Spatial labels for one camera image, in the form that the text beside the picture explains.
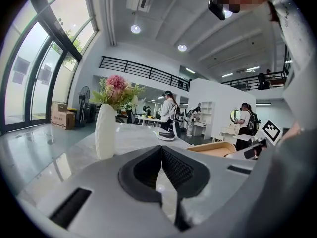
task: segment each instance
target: cardboard box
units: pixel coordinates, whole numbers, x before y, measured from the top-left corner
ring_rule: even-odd
[[[75,113],[68,111],[67,104],[53,103],[51,123],[63,129],[75,127]]]

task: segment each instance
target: black metal railing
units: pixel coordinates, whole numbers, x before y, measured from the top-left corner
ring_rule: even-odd
[[[286,78],[289,74],[289,69],[292,65],[291,55],[289,54],[289,50],[285,45],[285,55],[284,55],[284,64],[283,64],[283,76]]]
[[[99,68],[145,77],[189,92],[190,82],[188,80],[140,63],[102,56]]]
[[[226,81],[222,84],[237,88],[242,91],[265,90],[270,88],[284,87],[286,77],[282,71],[270,74],[259,74],[236,80]]]

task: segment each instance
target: ceiling light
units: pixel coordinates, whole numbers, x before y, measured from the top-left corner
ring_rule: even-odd
[[[190,73],[192,73],[192,74],[195,74],[195,72],[194,71],[192,71],[191,69],[189,69],[189,68],[186,68],[186,70],[187,71],[189,71]]]
[[[181,44],[181,45],[178,46],[178,50],[181,51],[181,52],[184,52],[184,51],[187,50],[187,47],[186,47],[186,45]]]
[[[131,26],[131,32],[134,33],[134,34],[138,34],[138,33],[141,32],[141,29],[140,29],[139,26],[133,25],[133,26]]]
[[[230,73],[230,74],[224,75],[222,77],[228,77],[228,76],[232,76],[232,75],[233,75],[233,73]]]
[[[229,11],[229,10],[224,9],[223,12],[224,12],[224,17],[225,18],[230,18],[231,15],[232,15],[232,12]]]
[[[256,106],[271,106],[272,103],[256,103]]]
[[[249,71],[249,70],[254,70],[254,69],[260,69],[260,66],[257,66],[257,67],[254,67],[254,68],[247,69],[247,71]]]

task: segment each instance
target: tree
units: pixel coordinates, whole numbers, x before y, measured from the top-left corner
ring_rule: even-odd
[[[71,35],[71,30],[66,31],[66,35],[68,36],[68,38],[70,40],[72,40],[74,38],[74,36]],[[74,44],[75,48],[78,50],[78,52],[81,52],[83,50],[83,48],[81,47],[81,41],[78,37],[73,42],[73,44]],[[53,44],[53,49],[55,51],[57,51],[60,55],[63,53],[63,50],[56,43]],[[75,62],[76,62],[75,58],[70,53],[67,53],[67,55],[64,59],[63,65],[65,65],[67,63],[73,64]]]

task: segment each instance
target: black headset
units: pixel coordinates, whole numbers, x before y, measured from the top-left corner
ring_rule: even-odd
[[[225,20],[223,11],[224,2],[224,0],[210,0],[208,3],[208,10],[210,10],[220,20]],[[229,4],[228,10],[232,13],[238,13],[240,11],[240,5]]]

